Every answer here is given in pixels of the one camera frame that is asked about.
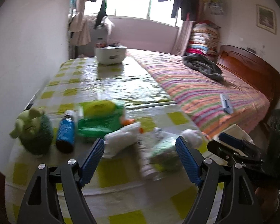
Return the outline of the person right hand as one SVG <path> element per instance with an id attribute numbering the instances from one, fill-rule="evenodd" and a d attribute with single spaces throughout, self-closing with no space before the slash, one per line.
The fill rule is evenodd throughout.
<path id="1" fill-rule="evenodd" d="M 269 217 L 278 210 L 280 205 L 280 191 L 278 189 L 257 188 L 255 195 L 260 202 L 263 216 Z"/>

